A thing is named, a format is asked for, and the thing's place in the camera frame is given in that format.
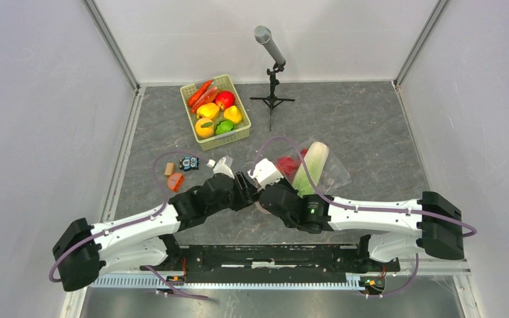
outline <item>toy carrot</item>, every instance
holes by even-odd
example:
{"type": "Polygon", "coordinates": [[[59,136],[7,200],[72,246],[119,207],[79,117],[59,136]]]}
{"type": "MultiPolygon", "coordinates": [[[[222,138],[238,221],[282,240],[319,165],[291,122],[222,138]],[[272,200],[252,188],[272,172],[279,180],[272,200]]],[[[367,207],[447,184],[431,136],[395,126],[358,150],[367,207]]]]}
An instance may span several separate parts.
{"type": "Polygon", "coordinates": [[[200,98],[200,96],[202,96],[205,91],[207,91],[207,88],[211,85],[211,83],[213,82],[213,79],[205,82],[199,90],[197,90],[189,99],[188,99],[188,102],[187,102],[187,105],[188,107],[192,107],[192,105],[194,105],[194,103],[196,103],[196,101],[200,98]]]}

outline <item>plastic basket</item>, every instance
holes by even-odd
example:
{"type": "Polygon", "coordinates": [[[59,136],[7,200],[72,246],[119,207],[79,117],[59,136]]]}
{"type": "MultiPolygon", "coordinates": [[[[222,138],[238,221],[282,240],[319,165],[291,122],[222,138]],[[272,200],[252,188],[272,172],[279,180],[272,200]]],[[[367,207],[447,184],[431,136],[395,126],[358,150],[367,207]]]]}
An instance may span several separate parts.
{"type": "MultiPolygon", "coordinates": [[[[251,120],[245,111],[245,107],[243,106],[243,102],[241,102],[241,98],[239,94],[237,94],[237,90],[231,81],[231,78],[227,74],[223,74],[220,76],[216,76],[213,78],[213,83],[211,86],[217,86],[220,90],[230,91],[235,96],[235,105],[241,111],[243,115],[243,121],[238,125],[235,125],[235,129],[225,134],[221,134],[219,136],[213,136],[206,139],[202,139],[198,137],[196,131],[194,130],[194,125],[196,124],[196,114],[190,113],[190,108],[186,105],[186,102],[198,89],[196,88],[196,84],[185,85],[180,88],[180,95],[182,96],[182,102],[184,103],[184,110],[188,115],[188,120],[190,122],[190,126],[192,128],[192,133],[194,134],[194,138],[200,145],[200,148],[203,151],[213,149],[215,147],[223,146],[224,144],[229,144],[230,142],[237,141],[239,139],[243,139],[248,137],[251,134],[251,120]]],[[[217,124],[219,121],[223,120],[223,112],[220,111],[217,118],[214,122],[217,124]]]]}

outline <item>wooden block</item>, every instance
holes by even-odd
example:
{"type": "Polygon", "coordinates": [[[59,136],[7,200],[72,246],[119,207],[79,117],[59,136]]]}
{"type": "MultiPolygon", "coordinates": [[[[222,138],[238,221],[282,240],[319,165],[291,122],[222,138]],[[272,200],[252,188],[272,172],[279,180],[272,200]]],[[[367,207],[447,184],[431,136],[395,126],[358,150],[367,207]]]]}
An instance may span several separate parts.
{"type": "Polygon", "coordinates": [[[172,162],[167,163],[165,167],[165,176],[168,178],[171,174],[174,173],[174,164],[172,162]]]}

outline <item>white object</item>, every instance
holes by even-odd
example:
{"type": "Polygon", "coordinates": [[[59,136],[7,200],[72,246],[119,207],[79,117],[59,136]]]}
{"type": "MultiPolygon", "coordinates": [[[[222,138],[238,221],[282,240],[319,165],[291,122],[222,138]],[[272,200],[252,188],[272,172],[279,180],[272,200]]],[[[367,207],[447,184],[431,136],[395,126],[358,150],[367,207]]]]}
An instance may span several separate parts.
{"type": "Polygon", "coordinates": [[[422,209],[416,199],[400,202],[354,201],[335,197],[334,202],[354,205],[353,209],[329,206],[329,225],[336,231],[347,229],[366,229],[388,231],[391,233],[372,235],[368,242],[370,258],[379,262],[389,262],[395,257],[424,252],[416,244],[422,238],[422,230],[417,222],[422,222],[422,215],[408,214],[409,209],[422,209]],[[361,208],[401,209],[401,213],[362,211],[361,208]]]}
{"type": "Polygon", "coordinates": [[[233,159],[230,156],[225,156],[222,159],[219,159],[215,167],[213,167],[213,174],[225,174],[231,179],[235,179],[233,171],[231,170],[232,163],[233,159]]]}
{"type": "Polygon", "coordinates": [[[372,235],[368,242],[370,258],[378,262],[387,263],[395,257],[413,255],[424,252],[424,248],[416,244],[422,236],[386,233],[372,235]]]}
{"type": "MultiPolygon", "coordinates": [[[[147,217],[157,212],[160,207],[155,207],[131,217],[121,220],[96,223],[91,234],[96,234],[116,225],[147,217]]],[[[106,266],[100,274],[106,274],[113,270],[126,270],[142,265],[158,265],[166,258],[166,248],[158,236],[172,234],[178,231],[180,222],[172,205],[167,205],[165,210],[149,220],[124,227],[110,232],[107,236],[95,238],[95,243],[100,244],[100,259],[106,261],[106,266]]]]}
{"type": "Polygon", "coordinates": [[[249,170],[248,173],[253,180],[258,182],[262,189],[271,184],[275,184],[284,177],[276,166],[266,158],[262,159],[254,166],[254,171],[249,170]]]}

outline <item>black tripod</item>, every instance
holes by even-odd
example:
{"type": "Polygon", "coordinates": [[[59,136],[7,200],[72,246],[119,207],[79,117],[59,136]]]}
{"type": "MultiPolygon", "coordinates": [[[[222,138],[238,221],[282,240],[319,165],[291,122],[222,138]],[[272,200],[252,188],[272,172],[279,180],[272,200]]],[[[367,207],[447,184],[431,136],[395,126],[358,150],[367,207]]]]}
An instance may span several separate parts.
{"type": "Polygon", "coordinates": [[[251,99],[261,100],[263,101],[268,108],[270,108],[270,130],[272,130],[272,112],[274,108],[276,108],[279,104],[285,101],[296,101],[291,98],[277,98],[274,95],[274,90],[276,90],[276,86],[280,84],[280,81],[276,79],[276,73],[284,71],[284,65],[278,65],[278,63],[274,63],[272,67],[272,71],[269,68],[266,69],[266,74],[270,76],[270,95],[268,97],[251,97],[251,99]]]}

